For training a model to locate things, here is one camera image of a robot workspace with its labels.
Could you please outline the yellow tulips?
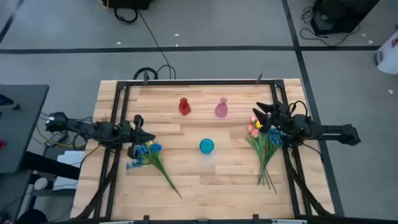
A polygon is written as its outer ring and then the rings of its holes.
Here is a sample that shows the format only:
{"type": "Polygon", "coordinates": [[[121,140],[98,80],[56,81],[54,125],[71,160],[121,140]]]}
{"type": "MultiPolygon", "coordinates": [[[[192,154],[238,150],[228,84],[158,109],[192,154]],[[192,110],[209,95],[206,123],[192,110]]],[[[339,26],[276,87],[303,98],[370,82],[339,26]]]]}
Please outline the yellow tulips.
{"type": "MultiPolygon", "coordinates": [[[[253,149],[255,150],[255,152],[256,152],[256,154],[258,155],[258,157],[259,157],[259,152],[258,152],[258,150],[259,150],[259,143],[258,143],[258,138],[259,138],[259,135],[260,135],[260,131],[258,130],[258,129],[253,129],[252,130],[252,132],[251,132],[251,137],[248,139],[248,143],[253,147],[253,149]]],[[[261,176],[261,164],[260,164],[260,159],[259,159],[259,168],[260,168],[260,171],[259,171],[259,178],[260,178],[260,176],[261,176]]],[[[259,179],[258,179],[258,181],[257,181],[257,184],[259,185],[260,183],[263,183],[263,181],[259,181],[259,179]]]]}

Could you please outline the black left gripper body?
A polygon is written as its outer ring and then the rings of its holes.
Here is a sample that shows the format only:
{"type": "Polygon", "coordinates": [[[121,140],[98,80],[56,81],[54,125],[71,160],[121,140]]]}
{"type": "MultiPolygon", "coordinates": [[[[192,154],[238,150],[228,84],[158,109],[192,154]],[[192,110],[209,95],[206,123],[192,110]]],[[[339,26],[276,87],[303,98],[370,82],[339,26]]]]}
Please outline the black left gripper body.
{"type": "Polygon", "coordinates": [[[138,129],[142,127],[143,122],[142,116],[137,114],[134,116],[134,128],[131,127],[129,121],[121,121],[119,124],[120,141],[122,143],[131,143],[131,146],[127,149],[127,156],[131,159],[136,158],[134,146],[136,144],[138,129]]]}

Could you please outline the blue artificial flower spray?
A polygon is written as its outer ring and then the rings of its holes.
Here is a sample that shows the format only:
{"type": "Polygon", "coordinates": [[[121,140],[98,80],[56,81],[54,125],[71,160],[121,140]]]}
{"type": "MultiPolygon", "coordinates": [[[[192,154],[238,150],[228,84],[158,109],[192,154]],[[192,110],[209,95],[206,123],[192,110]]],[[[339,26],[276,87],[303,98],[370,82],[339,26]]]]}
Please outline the blue artificial flower spray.
{"type": "Polygon", "coordinates": [[[276,128],[271,128],[266,133],[260,133],[258,138],[259,143],[259,159],[261,164],[261,176],[259,181],[263,181],[270,189],[277,194],[276,188],[274,187],[271,176],[267,170],[267,165],[277,152],[279,148],[282,148],[284,145],[283,133],[278,131],[276,128]]]}
{"type": "Polygon", "coordinates": [[[132,160],[132,162],[126,164],[126,170],[135,169],[147,165],[147,161],[145,160],[145,154],[147,152],[146,143],[143,143],[136,147],[136,158],[132,160]]]}

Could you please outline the black desk bar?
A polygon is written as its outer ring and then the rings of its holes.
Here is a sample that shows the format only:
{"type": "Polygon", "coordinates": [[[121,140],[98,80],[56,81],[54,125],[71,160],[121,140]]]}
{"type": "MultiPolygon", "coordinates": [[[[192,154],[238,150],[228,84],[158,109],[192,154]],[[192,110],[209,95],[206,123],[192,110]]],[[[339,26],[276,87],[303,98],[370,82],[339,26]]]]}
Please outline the black desk bar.
{"type": "Polygon", "coordinates": [[[78,180],[80,176],[80,168],[49,159],[33,152],[25,153],[20,164],[20,170],[36,170],[74,180],[78,180]]]}

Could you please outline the teal blue glass vase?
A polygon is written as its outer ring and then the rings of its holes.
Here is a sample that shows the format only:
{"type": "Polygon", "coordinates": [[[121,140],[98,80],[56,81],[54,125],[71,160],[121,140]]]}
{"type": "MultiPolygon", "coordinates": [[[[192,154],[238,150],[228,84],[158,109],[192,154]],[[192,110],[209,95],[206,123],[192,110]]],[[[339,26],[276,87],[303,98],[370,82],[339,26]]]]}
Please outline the teal blue glass vase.
{"type": "Polygon", "coordinates": [[[202,139],[200,141],[200,150],[203,154],[210,154],[214,150],[214,142],[211,139],[202,139]]]}

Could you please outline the black power adapter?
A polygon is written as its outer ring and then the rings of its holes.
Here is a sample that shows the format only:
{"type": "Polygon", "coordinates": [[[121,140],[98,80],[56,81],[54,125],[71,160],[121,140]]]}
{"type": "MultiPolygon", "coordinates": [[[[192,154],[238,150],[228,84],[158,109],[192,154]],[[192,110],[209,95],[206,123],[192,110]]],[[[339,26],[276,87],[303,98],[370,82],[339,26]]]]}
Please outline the black power adapter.
{"type": "Polygon", "coordinates": [[[67,138],[68,138],[68,132],[61,131],[58,132],[57,134],[54,134],[49,140],[46,140],[44,145],[47,147],[55,147],[64,142],[67,138]]]}

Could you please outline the white bin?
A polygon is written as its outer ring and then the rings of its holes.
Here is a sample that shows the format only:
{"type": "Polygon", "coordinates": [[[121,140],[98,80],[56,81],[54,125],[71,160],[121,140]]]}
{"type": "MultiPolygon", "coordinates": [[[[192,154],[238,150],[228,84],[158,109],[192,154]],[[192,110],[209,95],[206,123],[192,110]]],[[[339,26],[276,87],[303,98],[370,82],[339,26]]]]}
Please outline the white bin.
{"type": "Polygon", "coordinates": [[[383,73],[398,75],[398,31],[376,51],[376,67],[383,73]]]}

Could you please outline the white round object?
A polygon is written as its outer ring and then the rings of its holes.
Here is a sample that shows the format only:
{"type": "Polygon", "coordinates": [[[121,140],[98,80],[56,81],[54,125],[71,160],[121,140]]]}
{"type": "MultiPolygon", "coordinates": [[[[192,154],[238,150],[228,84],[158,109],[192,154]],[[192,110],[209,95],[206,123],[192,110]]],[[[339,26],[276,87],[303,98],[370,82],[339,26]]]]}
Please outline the white round object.
{"type": "Polygon", "coordinates": [[[45,177],[38,178],[34,182],[34,190],[42,190],[45,189],[48,185],[48,180],[45,177]]]}

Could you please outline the black equipment case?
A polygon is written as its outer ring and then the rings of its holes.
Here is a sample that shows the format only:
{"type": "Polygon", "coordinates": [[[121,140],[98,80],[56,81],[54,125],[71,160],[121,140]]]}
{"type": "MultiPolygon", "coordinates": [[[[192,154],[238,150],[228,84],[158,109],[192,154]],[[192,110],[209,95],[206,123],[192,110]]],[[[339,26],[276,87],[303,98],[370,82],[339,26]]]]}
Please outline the black equipment case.
{"type": "Polygon", "coordinates": [[[350,33],[380,0],[317,0],[310,25],[316,35],[350,33]]]}

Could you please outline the white box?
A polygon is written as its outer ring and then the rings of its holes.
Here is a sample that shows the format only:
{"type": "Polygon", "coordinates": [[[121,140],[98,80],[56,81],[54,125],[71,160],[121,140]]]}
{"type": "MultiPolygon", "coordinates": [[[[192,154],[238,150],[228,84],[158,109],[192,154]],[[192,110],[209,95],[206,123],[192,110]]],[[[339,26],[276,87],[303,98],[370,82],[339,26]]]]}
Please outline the white box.
{"type": "MultiPolygon", "coordinates": [[[[85,156],[84,151],[65,151],[64,154],[59,155],[57,157],[57,161],[80,168],[84,156],[85,156]]],[[[56,177],[53,183],[53,191],[76,189],[77,184],[78,181],[75,179],[56,177]]]]}

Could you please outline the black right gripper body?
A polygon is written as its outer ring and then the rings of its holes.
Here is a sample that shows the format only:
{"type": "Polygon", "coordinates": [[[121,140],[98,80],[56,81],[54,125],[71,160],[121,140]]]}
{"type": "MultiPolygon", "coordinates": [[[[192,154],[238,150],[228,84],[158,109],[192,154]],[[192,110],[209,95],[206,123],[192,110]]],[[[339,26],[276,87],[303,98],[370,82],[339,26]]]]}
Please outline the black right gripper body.
{"type": "Polygon", "coordinates": [[[269,109],[269,122],[271,128],[277,128],[286,134],[292,134],[294,128],[291,125],[292,117],[288,105],[271,105],[269,109]]]}

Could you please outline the black box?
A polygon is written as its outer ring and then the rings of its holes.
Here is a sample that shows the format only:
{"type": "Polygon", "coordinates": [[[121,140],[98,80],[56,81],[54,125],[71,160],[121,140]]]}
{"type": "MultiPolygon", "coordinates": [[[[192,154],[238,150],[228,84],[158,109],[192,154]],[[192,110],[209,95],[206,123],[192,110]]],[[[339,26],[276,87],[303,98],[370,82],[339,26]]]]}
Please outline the black box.
{"type": "Polygon", "coordinates": [[[103,6],[147,10],[154,0],[99,0],[103,6]]]}

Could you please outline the pink glass vase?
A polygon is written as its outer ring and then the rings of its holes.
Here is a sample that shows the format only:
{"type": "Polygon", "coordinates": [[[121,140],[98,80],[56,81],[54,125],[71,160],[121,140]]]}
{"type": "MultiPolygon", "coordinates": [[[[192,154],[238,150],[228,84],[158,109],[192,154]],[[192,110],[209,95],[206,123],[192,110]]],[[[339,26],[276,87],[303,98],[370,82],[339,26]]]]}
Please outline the pink glass vase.
{"type": "Polygon", "coordinates": [[[220,98],[220,102],[218,103],[217,107],[215,108],[215,115],[219,118],[224,118],[228,114],[228,106],[227,106],[228,99],[225,97],[220,98]]]}

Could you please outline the red glass vase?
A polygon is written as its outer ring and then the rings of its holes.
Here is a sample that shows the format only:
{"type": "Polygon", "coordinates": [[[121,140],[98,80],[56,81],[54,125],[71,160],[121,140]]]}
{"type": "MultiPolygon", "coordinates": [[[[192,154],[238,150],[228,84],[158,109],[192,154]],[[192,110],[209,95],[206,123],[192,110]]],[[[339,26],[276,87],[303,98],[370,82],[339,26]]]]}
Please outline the red glass vase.
{"type": "Polygon", "coordinates": [[[188,103],[188,100],[186,98],[181,98],[180,99],[179,111],[184,116],[191,112],[191,107],[190,107],[190,105],[188,103]]]}

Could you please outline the grey desk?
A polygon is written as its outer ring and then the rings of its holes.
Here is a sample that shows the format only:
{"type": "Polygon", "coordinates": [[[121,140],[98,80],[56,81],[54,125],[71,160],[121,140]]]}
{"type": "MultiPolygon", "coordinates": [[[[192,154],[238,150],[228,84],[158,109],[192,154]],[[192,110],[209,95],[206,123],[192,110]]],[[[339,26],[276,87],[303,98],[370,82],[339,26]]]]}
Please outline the grey desk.
{"type": "Polygon", "coordinates": [[[48,90],[48,85],[0,84],[0,94],[14,101],[13,105],[0,106],[0,140],[7,143],[0,149],[0,175],[19,170],[48,90]],[[12,110],[18,103],[21,109],[12,110]]]}

